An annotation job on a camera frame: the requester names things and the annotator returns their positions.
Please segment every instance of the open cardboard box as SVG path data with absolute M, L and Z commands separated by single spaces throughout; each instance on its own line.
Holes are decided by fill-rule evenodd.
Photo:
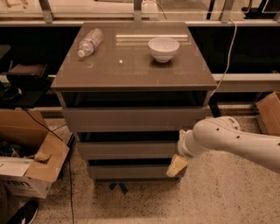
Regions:
M 267 95 L 256 106 L 264 124 L 265 131 L 263 132 L 280 137 L 280 92 Z
M 38 111 L 28 113 L 46 126 Z M 38 149 L 34 159 L 0 157 L 0 180 L 15 195 L 45 199 L 69 148 L 32 117 L 23 110 L 0 110 L 0 141 Z

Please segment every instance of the plastic bottle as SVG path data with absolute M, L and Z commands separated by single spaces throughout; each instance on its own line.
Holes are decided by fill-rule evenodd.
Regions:
M 97 46 L 103 41 L 103 33 L 100 29 L 93 29 L 87 36 L 79 43 L 79 57 L 83 58 L 92 54 Z

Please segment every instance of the bowl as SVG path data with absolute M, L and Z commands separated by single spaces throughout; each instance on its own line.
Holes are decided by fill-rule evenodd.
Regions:
M 179 49 L 179 42 L 173 38 L 153 38 L 148 46 L 152 57 L 161 63 L 172 59 Z

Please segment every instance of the cabinet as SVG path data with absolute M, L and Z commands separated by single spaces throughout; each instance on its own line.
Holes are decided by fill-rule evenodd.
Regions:
M 79 42 L 100 28 L 104 41 L 79 59 Z M 149 39 L 180 43 L 177 55 L 158 63 Z M 180 180 L 166 176 L 179 130 L 204 119 L 211 72 L 185 23 L 87 23 L 52 83 L 62 113 L 94 181 Z

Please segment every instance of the black sneaker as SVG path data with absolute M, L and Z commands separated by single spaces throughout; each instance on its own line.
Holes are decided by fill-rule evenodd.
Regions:
M 37 214 L 39 205 L 33 199 L 18 209 L 17 213 L 9 220 L 7 224 L 31 224 Z

